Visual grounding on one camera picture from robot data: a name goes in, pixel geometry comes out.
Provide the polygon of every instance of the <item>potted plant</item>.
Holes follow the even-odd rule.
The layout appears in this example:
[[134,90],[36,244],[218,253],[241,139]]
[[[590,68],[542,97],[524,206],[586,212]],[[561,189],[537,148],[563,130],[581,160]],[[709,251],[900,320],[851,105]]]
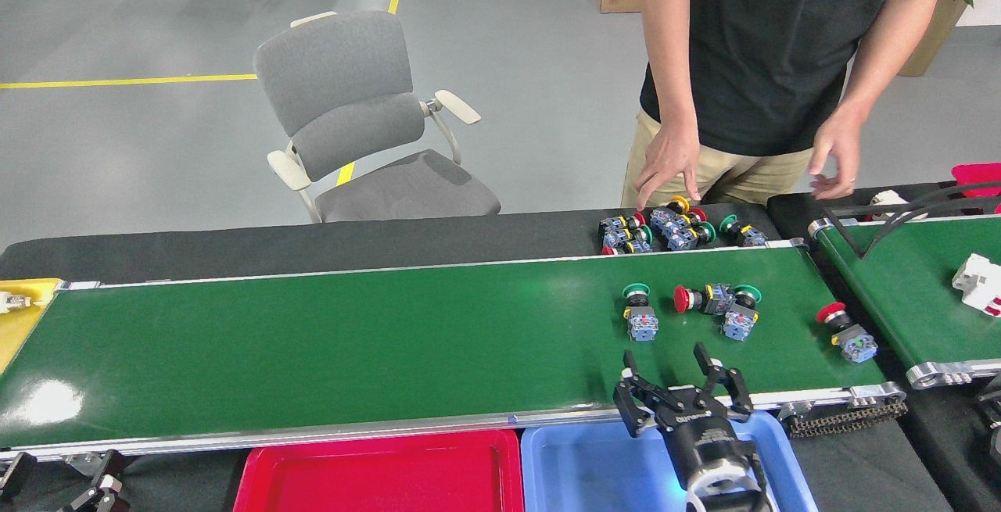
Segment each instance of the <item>potted plant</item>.
[[932,20],[928,24],[918,46],[911,53],[910,59],[901,67],[901,76],[920,76],[928,70],[936,53],[952,33],[959,17],[963,15],[966,6],[972,6],[973,0],[938,0]]

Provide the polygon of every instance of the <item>green conveyor belt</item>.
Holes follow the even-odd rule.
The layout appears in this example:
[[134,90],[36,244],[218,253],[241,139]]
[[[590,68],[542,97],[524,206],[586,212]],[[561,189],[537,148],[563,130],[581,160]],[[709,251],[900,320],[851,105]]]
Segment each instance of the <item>green conveyor belt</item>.
[[[867,244],[880,225],[847,226]],[[1001,358],[1001,322],[962,305],[952,277],[971,252],[1001,262],[1001,217],[905,223],[858,259],[834,228],[818,238],[907,369]]]
[[[654,343],[627,336],[632,282]],[[763,292],[747,342],[673,309],[708,282]],[[701,383],[696,341],[753,392],[884,382],[814,323],[831,301],[791,247],[69,291],[0,376],[0,447],[611,405],[627,348],[651,380]]]

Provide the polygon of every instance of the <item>blue tray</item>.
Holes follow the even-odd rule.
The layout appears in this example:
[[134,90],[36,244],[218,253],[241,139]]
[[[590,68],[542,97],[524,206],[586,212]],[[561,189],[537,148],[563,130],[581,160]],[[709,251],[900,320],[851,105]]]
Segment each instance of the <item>blue tray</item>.
[[[779,422],[756,412],[747,423],[732,424],[737,437],[758,445],[780,510],[816,512]],[[526,512],[685,511],[685,491],[653,428],[636,440],[621,422],[529,428],[522,436],[522,477]]]

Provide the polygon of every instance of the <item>chair armrest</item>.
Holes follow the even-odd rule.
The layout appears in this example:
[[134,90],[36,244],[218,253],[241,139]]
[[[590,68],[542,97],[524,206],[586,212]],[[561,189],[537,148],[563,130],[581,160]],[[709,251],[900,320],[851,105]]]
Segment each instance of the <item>chair armrest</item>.
[[454,95],[450,91],[437,90],[434,92],[434,99],[467,125],[478,123],[479,119],[482,119],[479,113],[476,113],[475,109],[472,109],[462,98],[458,98],[457,95]]
[[289,23],[288,27],[289,28],[291,28],[291,27],[299,27],[299,25],[302,25],[303,23],[306,23],[306,21],[318,20],[321,17],[336,16],[336,15],[337,15],[337,13],[335,11],[324,11],[322,13],[313,14],[313,16],[303,17],[300,20],[292,20],[292,23]]
[[271,164],[271,170],[293,191],[301,191],[312,183],[306,170],[284,151],[268,152],[267,163]]

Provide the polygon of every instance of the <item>chair backrest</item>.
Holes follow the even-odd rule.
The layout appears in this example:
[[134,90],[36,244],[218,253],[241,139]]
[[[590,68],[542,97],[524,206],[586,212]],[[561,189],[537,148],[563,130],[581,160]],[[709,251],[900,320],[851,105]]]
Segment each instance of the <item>chair backrest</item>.
[[313,181],[423,134],[403,30],[390,13],[289,28],[257,48],[254,70]]

